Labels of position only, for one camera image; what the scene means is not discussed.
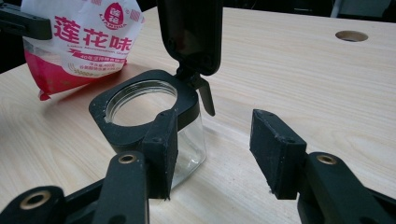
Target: food package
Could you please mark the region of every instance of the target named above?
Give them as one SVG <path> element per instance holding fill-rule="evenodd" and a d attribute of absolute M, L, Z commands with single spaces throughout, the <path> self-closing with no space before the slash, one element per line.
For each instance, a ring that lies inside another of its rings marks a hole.
<path fill-rule="evenodd" d="M 51 23 L 51 40 L 23 38 L 25 59 L 42 101 L 115 76 L 144 23 L 135 0 L 23 0 L 21 11 Z"/>

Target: table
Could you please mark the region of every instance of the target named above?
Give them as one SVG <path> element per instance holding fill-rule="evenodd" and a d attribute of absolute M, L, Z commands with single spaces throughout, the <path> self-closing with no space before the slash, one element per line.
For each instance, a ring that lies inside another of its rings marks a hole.
<path fill-rule="evenodd" d="M 26 65 L 0 75 L 0 209 L 37 186 L 68 195 L 105 176 L 114 151 L 90 101 L 144 71 L 177 69 L 156 8 L 145 16 L 118 78 L 40 102 Z M 343 30 L 369 38 L 336 38 Z M 217 115 L 202 113 L 206 161 L 171 201 L 150 200 L 151 223 L 300 222 L 296 202 L 276 200 L 249 152 L 253 108 L 281 117 L 307 152 L 340 157 L 364 186 L 396 198 L 395 36 L 392 23 L 224 8 L 221 67 L 207 78 Z"/>

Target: red logo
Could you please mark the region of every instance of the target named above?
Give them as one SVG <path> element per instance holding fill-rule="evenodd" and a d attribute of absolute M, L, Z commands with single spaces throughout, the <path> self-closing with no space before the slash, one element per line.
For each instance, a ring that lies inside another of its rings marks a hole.
<path fill-rule="evenodd" d="M 118 30 L 126 26 L 126 24 L 123 23 L 123 11 L 119 3 L 111 4 L 106 9 L 105 15 L 100 14 L 99 16 L 105 26 L 110 30 Z"/>

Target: wooden table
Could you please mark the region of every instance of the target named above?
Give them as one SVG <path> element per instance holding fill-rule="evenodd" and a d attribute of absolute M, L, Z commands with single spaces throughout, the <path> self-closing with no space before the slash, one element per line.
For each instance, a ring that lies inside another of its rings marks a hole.
<path fill-rule="evenodd" d="M 175 73 L 156 9 L 122 75 L 40 102 L 26 65 L 0 75 L 0 208 L 45 185 L 65 194 L 103 178 L 114 151 L 88 105 L 149 69 Z M 362 42 L 335 37 L 367 34 Z M 151 223 L 298 223 L 295 201 L 277 201 L 249 152 L 254 108 L 280 116 L 307 143 L 343 159 L 360 181 L 396 198 L 396 24 L 224 8 L 222 62 L 208 77 L 217 115 L 203 112 L 206 161 L 150 201 Z"/>

